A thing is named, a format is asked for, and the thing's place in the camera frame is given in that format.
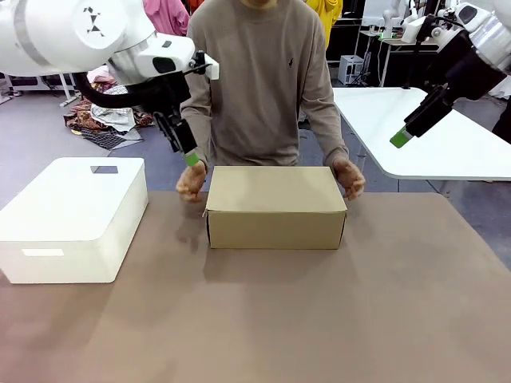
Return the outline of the person's left hand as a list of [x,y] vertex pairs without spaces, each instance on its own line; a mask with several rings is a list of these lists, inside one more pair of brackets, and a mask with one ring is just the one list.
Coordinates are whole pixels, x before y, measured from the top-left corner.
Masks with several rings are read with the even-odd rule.
[[345,191],[345,197],[348,200],[357,199],[363,193],[366,184],[365,177],[358,167],[346,158],[336,157],[332,168],[335,178]]

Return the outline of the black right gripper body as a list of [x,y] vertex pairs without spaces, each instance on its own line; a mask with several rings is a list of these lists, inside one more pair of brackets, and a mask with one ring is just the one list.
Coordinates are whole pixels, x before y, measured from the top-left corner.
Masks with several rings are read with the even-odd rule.
[[478,100],[505,79],[506,75],[477,54],[469,34],[463,30],[440,49],[429,66],[429,93],[442,87],[451,98]]

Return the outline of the person's right hand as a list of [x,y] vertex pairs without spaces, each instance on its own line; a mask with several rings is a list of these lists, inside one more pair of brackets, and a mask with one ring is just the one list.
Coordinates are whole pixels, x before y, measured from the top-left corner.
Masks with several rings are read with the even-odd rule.
[[204,186],[207,168],[202,160],[193,166],[187,166],[176,183],[176,191],[189,203],[201,201],[200,190]]

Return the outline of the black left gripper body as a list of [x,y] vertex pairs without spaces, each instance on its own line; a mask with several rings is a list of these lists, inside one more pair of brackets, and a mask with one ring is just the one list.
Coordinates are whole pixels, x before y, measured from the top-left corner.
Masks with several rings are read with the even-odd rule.
[[141,95],[141,107],[146,113],[162,113],[165,116],[180,111],[180,105],[190,97],[184,75],[155,77],[137,86]]

